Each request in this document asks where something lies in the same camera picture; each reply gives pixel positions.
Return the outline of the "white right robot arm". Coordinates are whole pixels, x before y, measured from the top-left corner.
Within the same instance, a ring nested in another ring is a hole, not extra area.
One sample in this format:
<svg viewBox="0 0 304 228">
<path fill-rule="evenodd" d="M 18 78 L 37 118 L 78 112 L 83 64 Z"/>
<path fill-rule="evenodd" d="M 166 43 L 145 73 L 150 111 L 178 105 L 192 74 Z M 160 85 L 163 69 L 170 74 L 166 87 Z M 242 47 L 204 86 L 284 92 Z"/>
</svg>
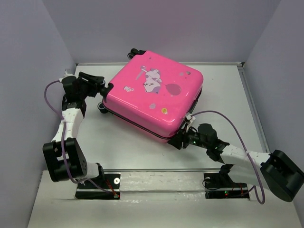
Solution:
<svg viewBox="0 0 304 228">
<path fill-rule="evenodd" d="M 206 154 L 222 164 L 219 182 L 223 186 L 245 183 L 270 190 L 279 199 L 291 202 L 304 184 L 303 171 L 283 152 L 246 152 L 218 138 L 208 123 L 197 129 L 184 127 L 168 140 L 177 149 L 194 145 L 206 149 Z"/>
</svg>

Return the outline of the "pink hard-shell suitcase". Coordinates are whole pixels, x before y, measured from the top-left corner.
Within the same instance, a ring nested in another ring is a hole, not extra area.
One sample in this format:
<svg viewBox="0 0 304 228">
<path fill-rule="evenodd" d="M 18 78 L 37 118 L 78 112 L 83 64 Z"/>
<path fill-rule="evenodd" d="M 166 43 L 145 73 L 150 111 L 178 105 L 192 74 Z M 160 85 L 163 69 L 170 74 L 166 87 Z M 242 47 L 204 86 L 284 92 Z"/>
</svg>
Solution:
<svg viewBox="0 0 304 228">
<path fill-rule="evenodd" d="M 203 74 L 151 51 L 133 48 L 127 56 L 130 61 L 110 80 L 97 107 L 166 143 L 193 111 Z"/>
</svg>

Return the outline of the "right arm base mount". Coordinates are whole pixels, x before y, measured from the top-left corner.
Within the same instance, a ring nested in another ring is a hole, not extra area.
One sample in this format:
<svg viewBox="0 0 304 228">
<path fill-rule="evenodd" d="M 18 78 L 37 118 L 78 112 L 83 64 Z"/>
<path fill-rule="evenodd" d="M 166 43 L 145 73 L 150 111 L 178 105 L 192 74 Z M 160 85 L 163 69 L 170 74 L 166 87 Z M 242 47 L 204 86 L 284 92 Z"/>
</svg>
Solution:
<svg viewBox="0 0 304 228">
<path fill-rule="evenodd" d="M 226 180 L 219 173 L 204 173 L 202 185 L 206 199 L 249 199 L 248 186 Z"/>
</svg>

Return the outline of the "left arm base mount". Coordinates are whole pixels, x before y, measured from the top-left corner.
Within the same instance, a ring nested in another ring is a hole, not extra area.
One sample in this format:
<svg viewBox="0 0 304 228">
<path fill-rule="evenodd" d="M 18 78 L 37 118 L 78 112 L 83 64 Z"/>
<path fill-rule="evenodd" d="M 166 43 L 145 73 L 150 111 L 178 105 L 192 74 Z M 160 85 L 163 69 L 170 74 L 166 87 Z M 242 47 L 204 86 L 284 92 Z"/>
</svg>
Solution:
<svg viewBox="0 0 304 228">
<path fill-rule="evenodd" d="M 105 180 L 94 178 L 79 183 L 76 188 L 75 198 L 80 200 L 119 200 L 120 199 L 120 172 L 106 172 Z"/>
</svg>

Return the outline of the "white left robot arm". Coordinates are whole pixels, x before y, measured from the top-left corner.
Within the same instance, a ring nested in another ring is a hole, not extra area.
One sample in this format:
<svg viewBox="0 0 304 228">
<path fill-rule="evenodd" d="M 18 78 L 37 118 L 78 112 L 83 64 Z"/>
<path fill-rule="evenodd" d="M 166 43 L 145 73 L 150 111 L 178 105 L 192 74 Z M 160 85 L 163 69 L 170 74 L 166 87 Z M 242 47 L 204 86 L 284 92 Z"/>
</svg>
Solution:
<svg viewBox="0 0 304 228">
<path fill-rule="evenodd" d="M 102 76 L 80 72 L 78 76 L 66 75 L 46 86 L 61 83 L 65 91 L 61 111 L 49 108 L 61 122 L 51 142 L 43 145 L 47 169 L 53 182 L 70 180 L 75 184 L 85 181 L 99 188 L 105 183 L 105 173 L 99 163 L 87 162 L 77 136 L 85 114 L 87 97 L 96 97 L 105 87 Z"/>
</svg>

